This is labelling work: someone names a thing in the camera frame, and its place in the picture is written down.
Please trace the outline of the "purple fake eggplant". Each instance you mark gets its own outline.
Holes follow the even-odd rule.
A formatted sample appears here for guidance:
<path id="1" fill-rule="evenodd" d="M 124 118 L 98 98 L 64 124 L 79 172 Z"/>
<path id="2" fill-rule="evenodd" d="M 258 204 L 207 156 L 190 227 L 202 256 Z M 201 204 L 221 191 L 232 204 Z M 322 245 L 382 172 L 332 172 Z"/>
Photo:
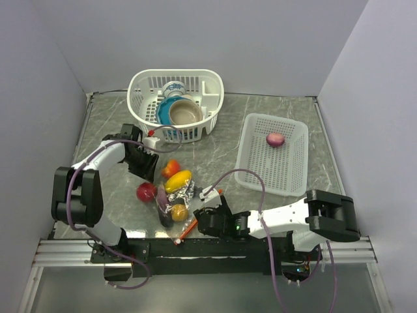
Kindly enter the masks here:
<path id="1" fill-rule="evenodd" d="M 159 185 L 156 191 L 156 204 L 158 206 L 160 223 L 165 228 L 171 228 L 173 226 L 173 219 L 169 211 L 169 202 L 165 188 L 163 185 Z"/>

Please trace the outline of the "purple fake onion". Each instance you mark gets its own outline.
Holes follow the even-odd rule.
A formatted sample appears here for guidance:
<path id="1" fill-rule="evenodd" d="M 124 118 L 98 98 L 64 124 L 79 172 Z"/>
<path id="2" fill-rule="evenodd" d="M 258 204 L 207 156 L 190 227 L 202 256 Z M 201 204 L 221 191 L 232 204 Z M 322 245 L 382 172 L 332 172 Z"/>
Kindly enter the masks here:
<path id="1" fill-rule="evenodd" d="M 266 142 L 271 147 L 281 147 L 285 143 L 285 137 L 279 133 L 270 133 L 266 136 Z"/>

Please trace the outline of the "small yellow fake fruit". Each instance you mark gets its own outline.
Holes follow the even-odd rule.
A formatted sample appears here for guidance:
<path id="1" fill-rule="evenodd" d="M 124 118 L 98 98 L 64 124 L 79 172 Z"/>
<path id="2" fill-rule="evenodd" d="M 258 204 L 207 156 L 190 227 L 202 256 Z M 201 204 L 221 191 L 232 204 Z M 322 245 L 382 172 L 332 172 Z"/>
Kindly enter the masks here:
<path id="1" fill-rule="evenodd" d="M 171 218 L 174 222 L 182 222 L 188 218 L 189 212 L 185 204 L 175 204 L 171 209 Z"/>

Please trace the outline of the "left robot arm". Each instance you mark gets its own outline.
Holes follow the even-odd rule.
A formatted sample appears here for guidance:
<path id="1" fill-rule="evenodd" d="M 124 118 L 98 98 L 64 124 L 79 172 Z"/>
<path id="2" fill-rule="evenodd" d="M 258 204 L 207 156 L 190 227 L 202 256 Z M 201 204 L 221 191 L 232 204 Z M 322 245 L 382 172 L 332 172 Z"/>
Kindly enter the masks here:
<path id="1" fill-rule="evenodd" d="M 104 215 L 101 176 L 118 163 L 148 183 L 154 181 L 159 159 L 158 138 L 145 135 L 133 125 L 124 124 L 119 133 L 108 134 L 100 145 L 71 167 L 57 168 L 53 180 L 51 215 L 54 220 L 84 231 L 101 243 L 106 254 L 116 262 L 132 257 L 126 231 Z"/>

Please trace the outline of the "yellow fake lemon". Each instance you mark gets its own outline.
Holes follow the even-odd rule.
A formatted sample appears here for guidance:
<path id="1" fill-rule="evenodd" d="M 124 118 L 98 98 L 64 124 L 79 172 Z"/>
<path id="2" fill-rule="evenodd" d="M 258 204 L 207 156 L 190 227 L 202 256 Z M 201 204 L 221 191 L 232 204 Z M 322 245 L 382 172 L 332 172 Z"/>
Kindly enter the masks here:
<path id="1" fill-rule="evenodd" d="M 165 183 L 165 191 L 167 193 L 174 193 L 185 186 L 188 186 L 192 180 L 192 173 L 190 170 L 182 170 L 171 176 Z"/>

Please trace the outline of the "red fake apple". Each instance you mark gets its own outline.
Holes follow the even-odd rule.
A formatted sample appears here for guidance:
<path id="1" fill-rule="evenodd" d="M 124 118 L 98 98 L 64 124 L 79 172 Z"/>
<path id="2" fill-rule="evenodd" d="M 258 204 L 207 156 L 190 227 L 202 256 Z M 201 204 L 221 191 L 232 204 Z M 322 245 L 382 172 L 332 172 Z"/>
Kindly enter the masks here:
<path id="1" fill-rule="evenodd" d="M 148 203 L 156 197 L 156 186 L 152 183 L 142 183 L 136 189 L 136 196 L 138 200 Z"/>

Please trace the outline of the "dark fake grapes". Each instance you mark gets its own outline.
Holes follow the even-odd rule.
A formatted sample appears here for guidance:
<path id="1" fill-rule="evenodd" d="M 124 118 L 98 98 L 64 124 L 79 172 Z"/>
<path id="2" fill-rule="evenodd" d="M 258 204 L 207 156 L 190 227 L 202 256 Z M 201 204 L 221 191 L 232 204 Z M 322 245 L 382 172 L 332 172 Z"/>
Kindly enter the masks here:
<path id="1" fill-rule="evenodd" d="M 202 192 L 203 188 L 197 186 L 195 181 L 191 181 L 185 189 L 183 199 L 188 201 L 194 197 L 199 197 L 199 194 Z"/>

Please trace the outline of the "clear zip top bag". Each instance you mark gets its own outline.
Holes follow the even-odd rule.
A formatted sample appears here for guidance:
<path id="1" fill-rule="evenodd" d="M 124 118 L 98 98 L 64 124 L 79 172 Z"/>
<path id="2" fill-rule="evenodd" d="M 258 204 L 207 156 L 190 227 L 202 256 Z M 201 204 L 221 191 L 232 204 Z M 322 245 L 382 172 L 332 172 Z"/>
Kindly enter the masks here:
<path id="1" fill-rule="evenodd" d="M 156 189 L 159 185 L 163 185 L 165 186 L 165 183 L 168 179 L 165 179 L 162 176 L 163 181 L 156 184 L 153 183 L 153 185 L 156 186 Z M 171 212 L 172 206 L 174 206 L 175 204 L 185 204 L 185 206 L 188 209 L 189 215 L 188 218 L 185 221 L 182 222 L 174 222 L 173 221 L 173 226 L 171 228 L 165 228 L 163 227 L 163 229 L 165 230 L 165 233 L 167 234 L 167 236 L 173 241 L 173 243 L 175 245 L 181 245 L 186 236 L 189 235 L 193 229 L 196 228 L 197 226 L 197 220 L 194 217 L 194 211 L 198 210 L 198 209 L 202 209 L 203 207 L 203 203 L 202 201 L 199 199 L 199 197 L 194 197 L 191 200 L 184 200 L 183 196 L 184 196 L 184 192 L 187 186 L 185 186 L 184 188 L 174 192 L 174 193 L 167 193 L 167 199 L 169 202 L 169 211 Z M 217 189 L 217 191 L 220 193 L 220 196 L 222 195 L 222 190 L 221 189 Z M 153 199 L 152 201 L 148 202 L 148 203 L 144 203 L 148 208 L 150 209 L 154 209 L 156 211 L 156 214 L 158 216 L 158 206 L 156 204 L 156 197 L 155 199 Z"/>

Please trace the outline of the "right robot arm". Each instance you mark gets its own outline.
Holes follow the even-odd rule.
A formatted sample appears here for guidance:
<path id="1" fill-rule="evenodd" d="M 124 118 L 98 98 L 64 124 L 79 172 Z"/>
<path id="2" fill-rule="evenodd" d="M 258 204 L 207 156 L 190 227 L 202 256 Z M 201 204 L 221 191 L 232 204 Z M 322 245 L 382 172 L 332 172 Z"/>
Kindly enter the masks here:
<path id="1" fill-rule="evenodd" d="M 208 196 L 200 193 L 200 200 L 202 204 L 194 211 L 199 233 L 234 241 L 289 237 L 285 252 L 293 260 L 327 240 L 360 240 L 354 202 L 348 196 L 309 190 L 305 198 L 286 206 L 235 214 L 217 191 Z"/>

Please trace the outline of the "orange fake persimmon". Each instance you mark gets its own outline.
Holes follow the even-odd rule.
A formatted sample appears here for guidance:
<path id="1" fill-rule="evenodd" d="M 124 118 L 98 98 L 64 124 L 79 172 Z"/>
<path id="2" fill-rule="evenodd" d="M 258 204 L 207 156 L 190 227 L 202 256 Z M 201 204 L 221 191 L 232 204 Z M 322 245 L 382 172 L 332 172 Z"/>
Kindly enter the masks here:
<path id="1" fill-rule="evenodd" d="M 162 168 L 162 176 L 165 179 L 169 179 L 176 173 L 181 171 L 181 166 L 177 160 L 171 159 L 167 161 L 167 164 Z"/>

